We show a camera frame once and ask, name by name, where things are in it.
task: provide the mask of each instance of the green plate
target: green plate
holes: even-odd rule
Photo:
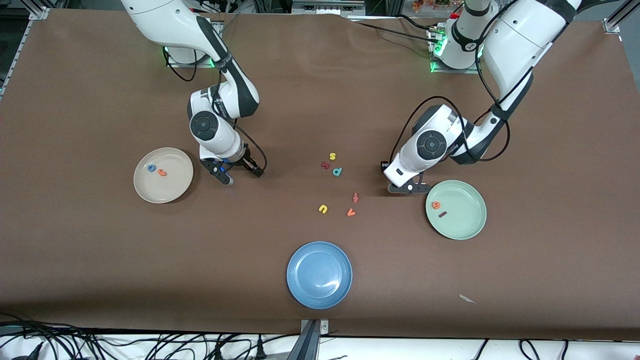
[[[440,203],[439,209],[433,208],[434,201]],[[453,240],[473,238],[486,222],[482,196],[473,186],[458,180],[446,180],[434,186],[427,195],[425,207],[431,225]]]

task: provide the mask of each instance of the blue plate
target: blue plate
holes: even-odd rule
[[[287,284],[304,306],[328,309],[337,305],[351,287],[351,262],[339,247],[325,241],[303,245],[289,260]]]

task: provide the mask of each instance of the brown tabletop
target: brown tabletop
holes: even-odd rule
[[[181,81],[125,12],[34,23],[0,101],[2,309],[86,327],[286,333],[329,318],[339,334],[640,339],[640,97],[617,36],[573,23],[536,67],[505,154],[428,170],[484,197],[468,241],[429,225],[425,196],[387,193],[379,163],[423,99],[470,119],[487,109],[477,76],[429,73],[421,40],[334,15],[242,15],[225,39],[260,92],[239,123],[269,158],[260,179],[233,169],[231,187],[198,164],[186,117],[215,70]],[[160,147],[195,164],[163,205],[132,183]],[[340,177],[320,167],[330,152]],[[326,311],[285,281],[317,240],[353,264]]]

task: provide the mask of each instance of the beige plate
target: beige plate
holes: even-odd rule
[[[149,172],[149,165],[155,165],[156,170]],[[160,176],[159,169],[164,170],[166,176]],[[140,160],[133,174],[133,186],[142,199],[162,204],[178,199],[187,191],[192,178],[193,164],[189,156],[173,147],[163,147]]]

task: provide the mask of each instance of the plate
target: plate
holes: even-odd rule
[[[434,201],[440,203],[439,209],[433,208]],[[427,195],[426,212],[431,225],[453,240],[473,238],[486,222],[484,199],[473,186],[459,180],[434,186]]]
[[[300,247],[289,260],[287,284],[300,304],[322,310],[347,296],[352,275],[344,251],[332,243],[315,241]]]
[[[158,174],[160,169],[166,176]],[[133,173],[133,186],[142,199],[163,204],[178,199],[187,191],[192,179],[193,164],[189,156],[173,147],[163,147],[140,160]]]

